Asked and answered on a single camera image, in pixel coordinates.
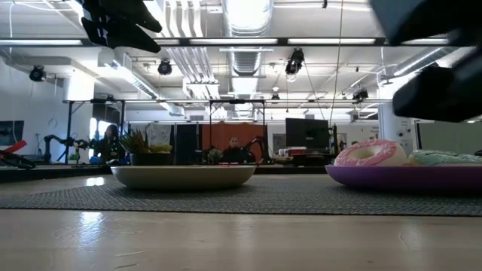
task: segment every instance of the beige bowl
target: beige bowl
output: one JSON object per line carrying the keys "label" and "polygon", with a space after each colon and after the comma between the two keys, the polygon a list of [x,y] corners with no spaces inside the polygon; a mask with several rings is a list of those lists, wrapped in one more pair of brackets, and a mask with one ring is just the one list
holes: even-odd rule
{"label": "beige bowl", "polygon": [[115,178],[129,188],[149,190],[208,190],[239,187],[254,166],[115,166]]}

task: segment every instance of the potted plant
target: potted plant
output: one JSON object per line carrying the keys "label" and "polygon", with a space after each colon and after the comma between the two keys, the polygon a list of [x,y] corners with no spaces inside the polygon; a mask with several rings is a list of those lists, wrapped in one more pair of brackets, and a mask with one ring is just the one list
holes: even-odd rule
{"label": "potted plant", "polygon": [[144,137],[139,130],[121,136],[119,143],[130,153],[130,163],[133,166],[167,166],[172,163],[172,146],[149,145],[147,136]]}
{"label": "potted plant", "polygon": [[217,148],[213,148],[208,153],[208,164],[209,165],[217,165],[221,162],[221,158],[223,157],[223,152]]}

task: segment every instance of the woven mat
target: woven mat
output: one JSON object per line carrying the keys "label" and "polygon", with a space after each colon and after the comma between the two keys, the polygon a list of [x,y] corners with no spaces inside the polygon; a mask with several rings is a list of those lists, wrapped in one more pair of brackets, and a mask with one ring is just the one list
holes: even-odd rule
{"label": "woven mat", "polygon": [[240,188],[190,193],[130,190],[122,184],[0,199],[2,209],[205,212],[293,215],[482,216],[480,196],[433,196],[352,190],[317,176],[254,176]]}

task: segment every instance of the black metal frame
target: black metal frame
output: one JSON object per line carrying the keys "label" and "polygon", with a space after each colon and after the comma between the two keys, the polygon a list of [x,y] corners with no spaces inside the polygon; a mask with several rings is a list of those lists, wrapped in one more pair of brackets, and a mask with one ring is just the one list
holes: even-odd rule
{"label": "black metal frame", "polygon": [[[234,43],[230,40],[241,41],[243,39],[262,40],[262,39],[276,39],[276,42],[262,44],[259,42],[252,43]],[[253,38],[229,38],[229,37],[211,37],[211,38],[154,38],[154,40],[163,47],[388,47],[390,46],[385,37],[342,37],[342,39],[350,40],[351,42],[327,42],[327,40],[334,40],[340,37],[253,37]],[[289,39],[303,39],[311,42],[288,42]],[[373,39],[373,43],[357,42]],[[101,47],[93,44],[87,38],[79,38],[75,40],[81,41],[79,45],[38,45],[38,44],[12,44],[7,43],[2,45],[2,41],[31,41],[31,38],[0,38],[0,47]],[[51,38],[36,38],[36,41],[49,40]],[[56,38],[55,40],[72,40],[72,38]],[[205,40],[208,42],[191,42],[192,40]],[[220,40],[220,42],[209,42],[209,40]],[[447,42],[440,41],[441,38],[424,38],[424,42],[417,43],[403,43],[397,47],[449,47]]]}
{"label": "black metal frame", "polygon": [[212,104],[215,103],[229,103],[231,105],[241,105],[246,103],[261,103],[263,105],[263,156],[265,158],[269,157],[269,148],[268,148],[268,138],[267,138],[267,129],[266,129],[266,118],[265,118],[265,111],[266,111],[266,101],[263,99],[218,99],[218,100],[209,100],[209,146],[212,146]]}
{"label": "black metal frame", "polygon": [[[120,102],[122,104],[122,109],[121,109],[121,113],[120,113],[120,134],[123,135],[124,134],[124,121],[125,121],[125,112],[126,112],[126,101],[125,100],[116,100],[116,99],[91,99],[90,101],[66,101],[69,103],[69,116],[68,116],[68,119],[67,119],[67,138],[69,139],[70,138],[70,132],[72,130],[72,115],[82,106],[84,105],[86,102],[89,102],[90,104],[107,104],[108,102],[111,102],[111,103],[116,103],[116,102]],[[73,108],[73,105],[76,103],[76,102],[80,102],[80,105],[72,110]],[[65,164],[69,164],[69,146],[66,146],[66,151],[65,151]]]}

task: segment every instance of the computer monitor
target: computer monitor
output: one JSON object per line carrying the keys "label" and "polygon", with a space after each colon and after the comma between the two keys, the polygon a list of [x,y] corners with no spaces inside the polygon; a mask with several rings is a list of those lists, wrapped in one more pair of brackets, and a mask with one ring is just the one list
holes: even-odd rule
{"label": "computer monitor", "polygon": [[325,149],[330,147],[327,120],[287,118],[286,146]]}

